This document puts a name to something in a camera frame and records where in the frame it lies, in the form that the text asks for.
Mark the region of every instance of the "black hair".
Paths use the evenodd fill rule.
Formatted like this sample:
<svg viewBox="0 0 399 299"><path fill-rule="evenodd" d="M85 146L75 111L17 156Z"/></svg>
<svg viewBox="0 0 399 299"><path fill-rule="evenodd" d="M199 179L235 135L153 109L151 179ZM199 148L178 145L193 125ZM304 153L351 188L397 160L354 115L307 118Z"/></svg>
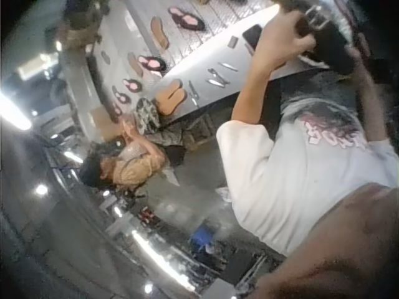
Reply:
<svg viewBox="0 0 399 299"><path fill-rule="evenodd" d="M112 180L101 179L101 155L98 153L91 153L85 159L80 167L79 179L82 183L89 187L96 187L98 189L114 189Z"/></svg>

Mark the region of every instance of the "white t-shirt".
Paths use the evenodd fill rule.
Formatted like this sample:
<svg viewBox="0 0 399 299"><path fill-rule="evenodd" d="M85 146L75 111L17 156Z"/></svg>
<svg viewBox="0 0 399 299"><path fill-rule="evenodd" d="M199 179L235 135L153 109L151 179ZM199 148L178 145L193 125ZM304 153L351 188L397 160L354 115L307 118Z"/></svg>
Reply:
<svg viewBox="0 0 399 299"><path fill-rule="evenodd" d="M358 120L325 100L289 105L275 142L264 126L240 121L223 124L217 139L239 224L280 254L351 191L398 186L389 141L367 143Z"/></svg>

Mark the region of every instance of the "graphic print on t-shirt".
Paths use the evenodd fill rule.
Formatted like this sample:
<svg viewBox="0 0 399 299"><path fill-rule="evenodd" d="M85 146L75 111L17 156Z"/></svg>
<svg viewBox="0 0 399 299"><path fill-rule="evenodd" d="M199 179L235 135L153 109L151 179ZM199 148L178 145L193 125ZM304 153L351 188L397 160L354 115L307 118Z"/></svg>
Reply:
<svg viewBox="0 0 399 299"><path fill-rule="evenodd" d="M331 146L365 149L367 142L360 124L348 112L326 102L314 102L288 117L303 123L311 145L322 140Z"/></svg>

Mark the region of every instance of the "brown flip-flop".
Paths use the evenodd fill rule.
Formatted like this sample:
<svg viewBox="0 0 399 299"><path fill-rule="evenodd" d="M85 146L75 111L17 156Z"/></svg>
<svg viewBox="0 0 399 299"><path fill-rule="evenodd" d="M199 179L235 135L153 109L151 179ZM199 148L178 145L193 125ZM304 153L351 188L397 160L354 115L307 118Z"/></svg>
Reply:
<svg viewBox="0 0 399 299"><path fill-rule="evenodd" d="M138 63L135 54L133 54L133 52L130 52L127 54L127 60L129 62L129 65L131 66L131 68L136 72L136 74L139 77L143 77L144 71L142 69L142 67L140 66L140 64Z"/></svg>
<svg viewBox="0 0 399 299"><path fill-rule="evenodd" d="M164 102L169 99L173 93L183 86L183 82L180 79L172 81L168 87L156 93L155 98L158 102Z"/></svg>
<svg viewBox="0 0 399 299"><path fill-rule="evenodd" d="M162 115L171 115L176 107L186 99L187 93L183 88L179 88L174 92L174 94L163 101L156 101L156 106L158 108L158 112Z"/></svg>
<svg viewBox="0 0 399 299"><path fill-rule="evenodd" d="M155 36L156 41L166 50L169 47L169 40L163 32L162 20L160 17L153 17L151 19L151 31Z"/></svg>

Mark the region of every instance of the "person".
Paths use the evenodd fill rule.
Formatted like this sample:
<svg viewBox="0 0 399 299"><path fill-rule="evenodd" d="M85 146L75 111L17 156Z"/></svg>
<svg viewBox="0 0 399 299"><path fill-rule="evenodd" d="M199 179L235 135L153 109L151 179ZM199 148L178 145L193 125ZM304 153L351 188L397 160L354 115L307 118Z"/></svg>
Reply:
<svg viewBox="0 0 399 299"><path fill-rule="evenodd" d="M89 154L79 171L85 185L99 189L115 186L136 189L165 165L165 153L140 135L134 124L122 120L122 126L132 142L117 157L101 156L97 152Z"/></svg>
<svg viewBox="0 0 399 299"><path fill-rule="evenodd" d="M364 128L349 107L355 91L332 71L306 82L288 78L275 141L259 124L273 70L315 47L311 34L296 32L302 18L299 11L280 12L264 28L231 120L216 134L239 224L285 256L353 190L365 183L398 186L398 156L373 79L356 49L349 53L356 61L353 82Z"/></svg>
<svg viewBox="0 0 399 299"><path fill-rule="evenodd" d="M398 192L366 184L349 194L247 298L398 298Z"/></svg>

